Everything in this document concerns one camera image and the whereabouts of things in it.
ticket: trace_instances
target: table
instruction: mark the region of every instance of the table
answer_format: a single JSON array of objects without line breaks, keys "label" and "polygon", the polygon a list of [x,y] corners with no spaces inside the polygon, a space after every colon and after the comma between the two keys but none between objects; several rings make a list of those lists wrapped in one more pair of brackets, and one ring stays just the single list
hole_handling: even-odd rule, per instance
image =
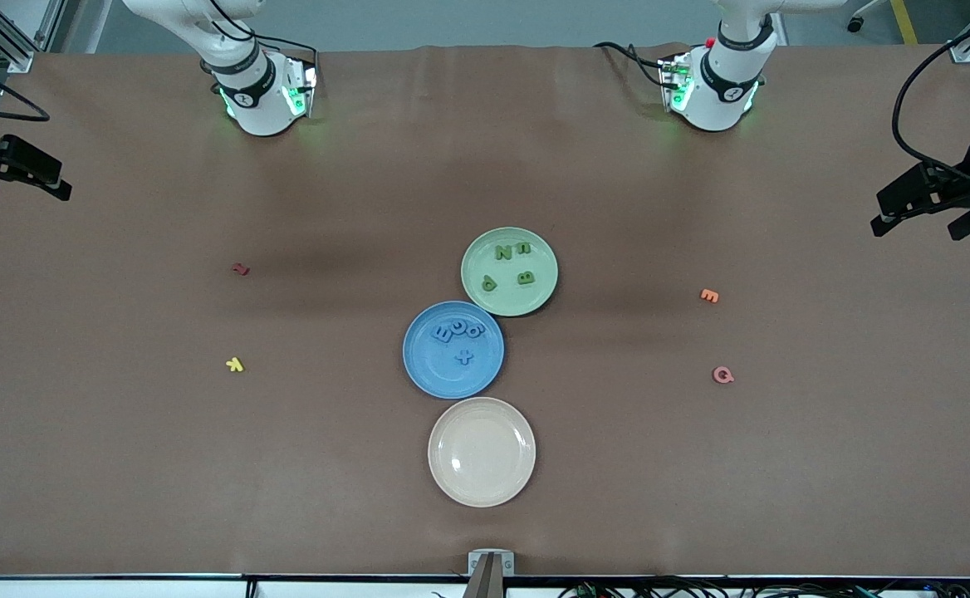
[{"label": "table", "polygon": [[[721,134],[602,50],[333,54],[273,139],[195,57],[39,56],[12,82],[53,121],[0,133],[75,192],[0,192],[0,572],[970,575],[970,238],[869,228],[929,50],[778,49]],[[959,159],[970,66],[905,114]],[[400,344],[508,224],[561,280],[486,393],[534,476],[473,510]]]}]

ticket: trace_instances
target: blue plate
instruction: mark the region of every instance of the blue plate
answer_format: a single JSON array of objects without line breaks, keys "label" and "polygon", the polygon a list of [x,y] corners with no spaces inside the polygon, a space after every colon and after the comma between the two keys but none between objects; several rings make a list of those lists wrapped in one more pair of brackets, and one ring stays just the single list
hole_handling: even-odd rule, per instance
[{"label": "blue plate", "polygon": [[480,393],[500,374],[500,364],[500,325],[473,303],[430,306],[404,336],[404,368],[416,386],[440,399]]}]

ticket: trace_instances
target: white plate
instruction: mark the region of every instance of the white plate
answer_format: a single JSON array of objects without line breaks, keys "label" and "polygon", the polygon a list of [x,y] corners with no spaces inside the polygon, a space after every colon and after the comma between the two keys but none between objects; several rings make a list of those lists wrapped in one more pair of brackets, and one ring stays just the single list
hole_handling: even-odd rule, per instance
[{"label": "white plate", "polygon": [[452,500],[496,507],[526,487],[537,443],[526,417],[489,397],[450,406],[429,433],[429,471]]}]

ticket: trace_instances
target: yellow floor stripe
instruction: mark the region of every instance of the yellow floor stripe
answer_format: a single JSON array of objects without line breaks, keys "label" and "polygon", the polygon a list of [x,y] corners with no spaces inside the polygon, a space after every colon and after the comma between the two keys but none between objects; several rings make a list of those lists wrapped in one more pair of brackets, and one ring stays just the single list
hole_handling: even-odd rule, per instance
[{"label": "yellow floor stripe", "polygon": [[894,11],[894,19],[899,22],[902,43],[911,46],[917,45],[917,34],[914,33],[914,24],[909,20],[906,3],[903,0],[891,0],[891,10]]}]

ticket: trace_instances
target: green plate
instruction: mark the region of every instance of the green plate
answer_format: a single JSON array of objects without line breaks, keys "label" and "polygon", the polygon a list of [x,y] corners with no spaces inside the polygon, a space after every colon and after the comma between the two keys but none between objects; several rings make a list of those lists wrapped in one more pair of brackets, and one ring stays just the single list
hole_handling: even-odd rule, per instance
[{"label": "green plate", "polygon": [[463,289],[497,316],[522,316],[543,306],[558,283],[558,261],[545,239],[525,228],[494,228],[463,254]]}]

